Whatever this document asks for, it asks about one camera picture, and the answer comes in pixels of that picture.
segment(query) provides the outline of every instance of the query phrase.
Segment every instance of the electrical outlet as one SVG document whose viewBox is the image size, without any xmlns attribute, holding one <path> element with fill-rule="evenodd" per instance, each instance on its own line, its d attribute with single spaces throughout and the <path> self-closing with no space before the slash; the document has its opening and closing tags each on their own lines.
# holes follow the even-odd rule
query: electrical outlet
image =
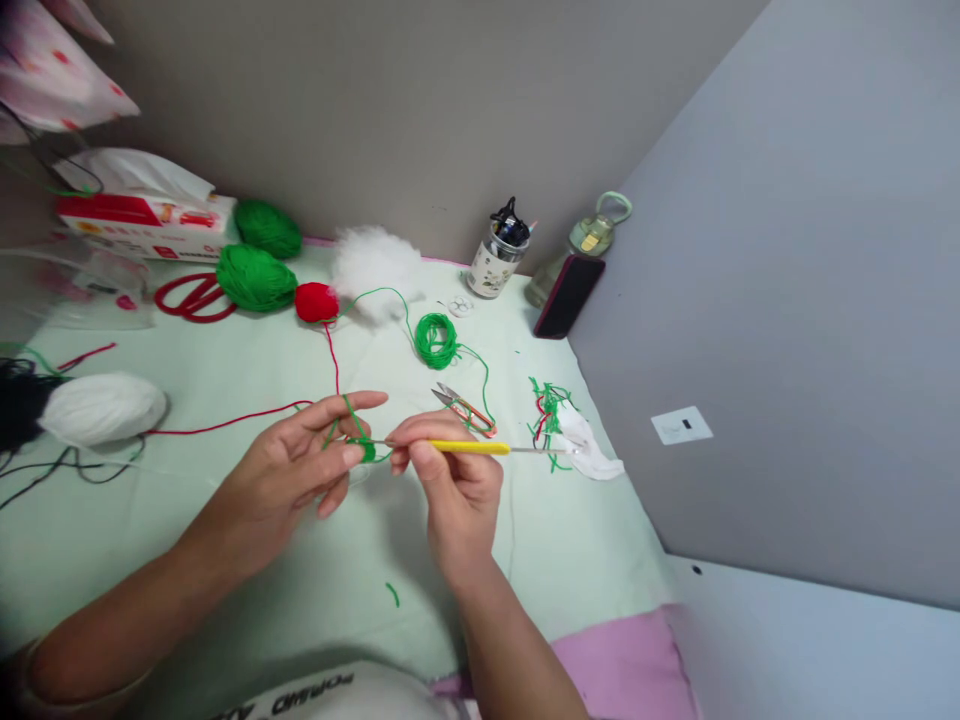
<svg viewBox="0 0 960 720">
<path fill-rule="evenodd" d="M 650 418 L 657 429 L 657 435 L 664 445 L 676 445 L 694 440 L 712 438 L 713 433 L 707 426 L 707 421 L 696 407 L 683 410 L 674 410 L 672 413 L 657 415 Z"/>
</svg>

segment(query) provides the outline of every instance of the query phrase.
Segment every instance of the hand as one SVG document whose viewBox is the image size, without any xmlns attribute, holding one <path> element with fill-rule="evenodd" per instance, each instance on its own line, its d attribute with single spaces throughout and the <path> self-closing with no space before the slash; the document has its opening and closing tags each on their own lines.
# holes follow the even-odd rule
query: hand
<svg viewBox="0 0 960 720">
<path fill-rule="evenodd" d="M 473 440 L 451 410 L 416 415 L 387 436 L 399 475 L 412 461 L 427 495 L 427 534 L 437 565 L 455 595 L 488 576 L 503 468 L 489 455 L 442 453 L 426 440 Z"/>
<path fill-rule="evenodd" d="M 354 410 L 377 407 L 386 393 L 348 395 Z M 323 446 L 334 421 L 330 444 Z M 370 432 L 366 423 L 364 430 Z M 337 441 L 360 437 L 339 395 L 325 398 L 264 430 L 177 542 L 188 554 L 209 558 L 227 581 L 263 570 L 286 547 L 305 509 L 324 495 L 317 516 L 329 517 L 347 496 L 347 472 L 363 448 Z"/>
</svg>

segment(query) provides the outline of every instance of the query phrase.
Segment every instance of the white fluffy ball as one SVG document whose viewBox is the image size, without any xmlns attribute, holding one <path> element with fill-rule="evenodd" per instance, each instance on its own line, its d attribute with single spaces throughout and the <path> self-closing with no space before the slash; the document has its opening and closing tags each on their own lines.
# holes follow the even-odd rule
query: white fluffy ball
<svg viewBox="0 0 960 720">
<path fill-rule="evenodd" d="M 40 427 L 67 445 L 87 448 L 150 430 L 167 409 L 161 390 L 123 372 L 88 375 L 50 395 Z"/>
<path fill-rule="evenodd" d="M 368 290 L 392 287 L 408 303 L 424 297 L 420 251 L 382 227 L 338 230 L 336 252 L 331 286 L 337 295 L 353 300 Z M 392 292 L 368 295 L 357 310 L 377 325 L 403 317 L 403 303 Z"/>
</svg>

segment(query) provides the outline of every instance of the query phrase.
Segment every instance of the black yarn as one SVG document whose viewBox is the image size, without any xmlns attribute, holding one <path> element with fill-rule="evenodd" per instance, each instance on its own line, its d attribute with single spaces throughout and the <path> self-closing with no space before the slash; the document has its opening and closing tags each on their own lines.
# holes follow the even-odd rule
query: black yarn
<svg viewBox="0 0 960 720">
<path fill-rule="evenodd" d="M 38 375 L 31 360 L 0 358 L 0 453 L 16 453 L 43 432 L 47 401 L 68 378 Z"/>
<path fill-rule="evenodd" d="M 146 447 L 146 444 L 147 444 L 147 438 L 145 435 L 138 435 L 137 438 L 140 440 L 140 448 L 137 450 L 134 457 L 140 457 L 140 455 L 143 454 L 143 449 Z M 73 462 L 67 462 L 67 458 L 70 456 L 71 452 L 73 453 Z M 6 468 L 7 465 L 9 464 L 10 464 L 10 460 L 8 459 L 7 462 L 4 463 L 3 467 Z M 18 497 L 26 495 L 28 492 L 33 490 L 33 488 L 35 488 L 37 485 L 39 485 L 44 480 L 49 478 L 51 475 L 53 475 L 57 470 L 59 470 L 62 467 L 74 468 L 77 471 L 77 475 L 80 476 L 80 479 L 86 483 L 90 483 L 91 485 L 105 485 L 106 483 L 112 482 L 113 480 L 116 480 L 118 477 L 123 475 L 123 473 L 125 473 L 127 470 L 130 469 L 130 467 L 133 465 L 133 462 L 131 461 L 126 463 L 119 470 L 114 472 L 112 475 L 108 475 L 105 478 L 100 478 L 100 479 L 92 478 L 84 472 L 85 470 L 102 468 L 109 464 L 112 464 L 112 463 L 84 464 L 80 460 L 80 451 L 75 447 L 67 447 L 66 449 L 64 449 L 62 453 L 60 453 L 60 456 L 56 460 L 54 460 L 52 463 L 31 463 L 30 465 L 21 465 L 20 467 L 15 467 L 10 470 L 4 469 L 2 472 L 0 472 L 0 478 L 4 478 L 7 475 L 12 475 L 13 473 L 18 473 L 21 470 L 29 470 L 32 468 L 40 468 L 40 467 L 47 468 L 46 472 L 38 475 L 33 480 L 31 480 L 29 485 L 24 487 L 22 490 L 15 492 L 13 495 L 8 497 L 3 502 L 0 502 L 0 510 L 3 510 L 5 507 L 7 507 L 7 505 L 12 503 Z"/>
</svg>

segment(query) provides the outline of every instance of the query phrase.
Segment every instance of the white shirt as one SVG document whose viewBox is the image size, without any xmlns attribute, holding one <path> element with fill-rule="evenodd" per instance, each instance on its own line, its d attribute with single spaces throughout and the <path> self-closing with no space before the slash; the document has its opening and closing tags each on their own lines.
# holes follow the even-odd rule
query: white shirt
<svg viewBox="0 0 960 720">
<path fill-rule="evenodd" d="M 434 697 L 410 675 L 357 662 L 293 680 L 210 720 L 468 720 L 466 705 Z"/>
</svg>

